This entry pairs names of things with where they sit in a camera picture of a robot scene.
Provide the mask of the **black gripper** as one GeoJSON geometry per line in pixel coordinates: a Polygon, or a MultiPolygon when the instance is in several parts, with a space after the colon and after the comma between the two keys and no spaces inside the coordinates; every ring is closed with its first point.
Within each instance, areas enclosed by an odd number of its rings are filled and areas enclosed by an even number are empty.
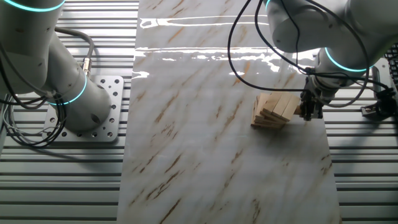
{"type": "Polygon", "coordinates": [[[328,101],[322,97],[322,92],[315,86],[312,77],[305,78],[304,91],[300,94],[300,117],[305,121],[323,118],[323,105],[328,101]]]}

